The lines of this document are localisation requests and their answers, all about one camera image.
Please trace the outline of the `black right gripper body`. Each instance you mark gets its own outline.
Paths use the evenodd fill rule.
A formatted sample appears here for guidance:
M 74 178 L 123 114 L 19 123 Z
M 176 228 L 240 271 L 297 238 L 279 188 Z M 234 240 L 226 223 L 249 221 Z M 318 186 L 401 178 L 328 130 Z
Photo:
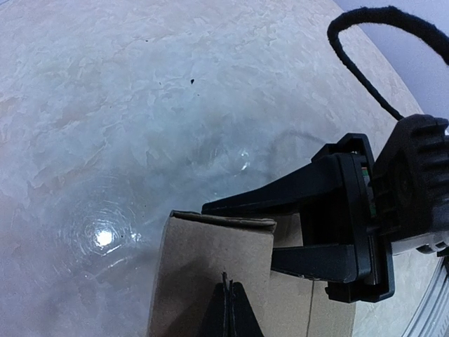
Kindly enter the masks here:
M 374 259 L 371 275 L 326 293 L 343 303 L 375 303 L 394 294 L 392 257 L 408 250 L 448 256 L 448 120 L 414 114 L 397 122 L 369 175 Z

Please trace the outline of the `brown cardboard box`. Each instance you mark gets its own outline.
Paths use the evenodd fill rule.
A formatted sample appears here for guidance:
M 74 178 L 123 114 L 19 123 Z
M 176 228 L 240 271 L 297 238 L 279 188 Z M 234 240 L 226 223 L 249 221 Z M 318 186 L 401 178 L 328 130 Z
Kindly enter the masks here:
M 164 226 L 148 336 L 212 336 L 212 298 L 242 288 L 243 336 L 350 336 L 355 307 L 328 300 L 325 283 L 273 272 L 275 248 L 302 244 L 300 217 L 230 218 L 173 211 Z

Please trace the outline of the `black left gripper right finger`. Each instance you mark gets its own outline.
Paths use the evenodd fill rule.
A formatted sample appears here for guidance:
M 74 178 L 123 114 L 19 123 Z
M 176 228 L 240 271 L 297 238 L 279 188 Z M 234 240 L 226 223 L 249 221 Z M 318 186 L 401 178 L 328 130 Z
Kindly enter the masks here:
M 230 281 L 228 302 L 228 336 L 264 336 L 241 282 Z

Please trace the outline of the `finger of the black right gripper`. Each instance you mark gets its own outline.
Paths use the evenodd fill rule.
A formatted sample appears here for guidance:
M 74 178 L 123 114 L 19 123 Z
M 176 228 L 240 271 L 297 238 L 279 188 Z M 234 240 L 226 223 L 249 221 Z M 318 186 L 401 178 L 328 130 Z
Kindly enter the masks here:
M 327 282 L 356 280 L 353 245 L 316 245 L 274 248 L 271 270 L 295 277 Z
M 203 215 L 288 213 L 339 188 L 339 159 L 325 156 L 265 186 L 208 202 Z

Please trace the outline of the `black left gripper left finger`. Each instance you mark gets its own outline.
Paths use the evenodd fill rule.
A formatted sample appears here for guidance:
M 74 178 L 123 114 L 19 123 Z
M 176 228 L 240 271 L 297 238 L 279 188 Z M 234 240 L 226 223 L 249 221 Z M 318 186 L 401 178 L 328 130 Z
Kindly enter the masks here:
M 227 273 L 215 285 L 206 313 L 201 323 L 201 336 L 226 337 L 229 335 L 229 288 Z

